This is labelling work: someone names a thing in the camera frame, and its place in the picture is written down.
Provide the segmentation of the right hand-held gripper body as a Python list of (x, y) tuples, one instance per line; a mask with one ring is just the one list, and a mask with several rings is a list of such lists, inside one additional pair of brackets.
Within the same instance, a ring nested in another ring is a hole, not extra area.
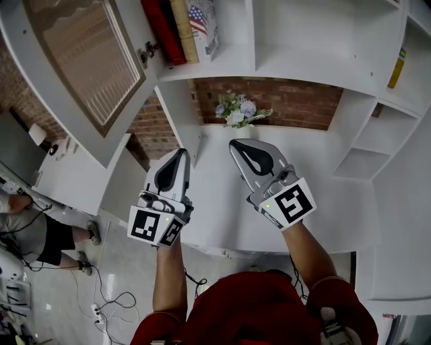
[(247, 201), (280, 230), (302, 221), (317, 209), (305, 178), (289, 164), (251, 193)]

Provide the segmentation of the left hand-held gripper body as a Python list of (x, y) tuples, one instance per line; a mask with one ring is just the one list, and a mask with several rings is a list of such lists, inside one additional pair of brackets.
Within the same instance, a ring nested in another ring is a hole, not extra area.
[(183, 202), (149, 191), (142, 191), (136, 206), (131, 206), (127, 236), (155, 247), (171, 247), (189, 223), (193, 203)]

